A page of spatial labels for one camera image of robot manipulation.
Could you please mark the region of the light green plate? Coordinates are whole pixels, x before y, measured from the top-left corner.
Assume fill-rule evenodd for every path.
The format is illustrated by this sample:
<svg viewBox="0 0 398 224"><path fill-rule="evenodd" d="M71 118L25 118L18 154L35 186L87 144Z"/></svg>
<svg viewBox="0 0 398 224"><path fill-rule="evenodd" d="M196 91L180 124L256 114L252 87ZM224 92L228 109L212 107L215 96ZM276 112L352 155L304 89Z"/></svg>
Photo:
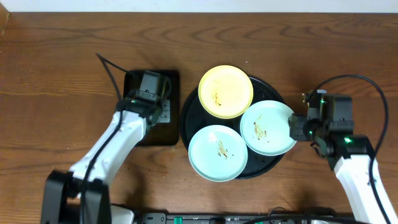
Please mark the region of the light green plate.
<svg viewBox="0 0 398 224"><path fill-rule="evenodd" d="M292 149L288 124L293 110L287 105L264 100L251 105L240 121L240 133L246 145L264 156L278 156Z"/></svg>
<svg viewBox="0 0 398 224"><path fill-rule="evenodd" d="M248 149L240 134L222 125L211 125L194 134L188 158L197 174L213 182L235 179L248 162Z"/></svg>

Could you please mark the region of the light green plate front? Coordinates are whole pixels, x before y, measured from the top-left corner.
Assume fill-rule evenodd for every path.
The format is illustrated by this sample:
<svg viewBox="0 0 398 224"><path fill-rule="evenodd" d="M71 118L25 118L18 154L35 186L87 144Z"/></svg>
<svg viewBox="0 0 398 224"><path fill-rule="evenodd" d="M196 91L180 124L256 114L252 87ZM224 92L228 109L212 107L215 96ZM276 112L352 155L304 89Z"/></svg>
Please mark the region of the light green plate front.
<svg viewBox="0 0 398 224"><path fill-rule="evenodd" d="M240 134L222 125L211 125L194 134L188 158L197 174L213 182L235 179L248 162L248 149Z"/></svg>

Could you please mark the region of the yellow plate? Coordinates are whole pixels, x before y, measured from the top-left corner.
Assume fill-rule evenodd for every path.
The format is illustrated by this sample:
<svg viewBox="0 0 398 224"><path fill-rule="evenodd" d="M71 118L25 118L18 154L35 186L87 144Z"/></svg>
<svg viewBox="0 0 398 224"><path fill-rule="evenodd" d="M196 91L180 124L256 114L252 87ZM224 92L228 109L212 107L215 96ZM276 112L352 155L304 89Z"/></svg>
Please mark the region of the yellow plate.
<svg viewBox="0 0 398 224"><path fill-rule="evenodd" d="M254 87L241 69L232 65L219 65L202 76L198 97L202 107L212 116L232 119L250 107Z"/></svg>

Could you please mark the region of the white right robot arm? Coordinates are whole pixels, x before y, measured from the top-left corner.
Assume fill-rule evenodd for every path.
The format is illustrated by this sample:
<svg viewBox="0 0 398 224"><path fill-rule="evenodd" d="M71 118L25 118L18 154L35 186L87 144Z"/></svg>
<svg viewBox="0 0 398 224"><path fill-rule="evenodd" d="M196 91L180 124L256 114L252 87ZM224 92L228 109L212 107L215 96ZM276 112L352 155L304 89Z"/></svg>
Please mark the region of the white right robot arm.
<svg viewBox="0 0 398 224"><path fill-rule="evenodd" d="M303 95L307 114L288 119L290 137L309 141L343 186L355 220L397 223L397 215L383 186L376 152L369 138L354 133L353 102L348 95L325 90Z"/></svg>

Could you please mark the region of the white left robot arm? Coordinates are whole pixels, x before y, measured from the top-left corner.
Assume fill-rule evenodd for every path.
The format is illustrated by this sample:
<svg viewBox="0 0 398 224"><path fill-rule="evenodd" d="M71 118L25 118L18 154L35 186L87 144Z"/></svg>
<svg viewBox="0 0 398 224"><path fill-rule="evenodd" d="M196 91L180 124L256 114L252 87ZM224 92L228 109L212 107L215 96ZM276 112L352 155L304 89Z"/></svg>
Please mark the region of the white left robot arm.
<svg viewBox="0 0 398 224"><path fill-rule="evenodd" d="M170 100L125 98L106 131L71 168L45 181L41 223L133 223L134 212L112 205L109 186L130 151L158 122L170 121Z"/></svg>

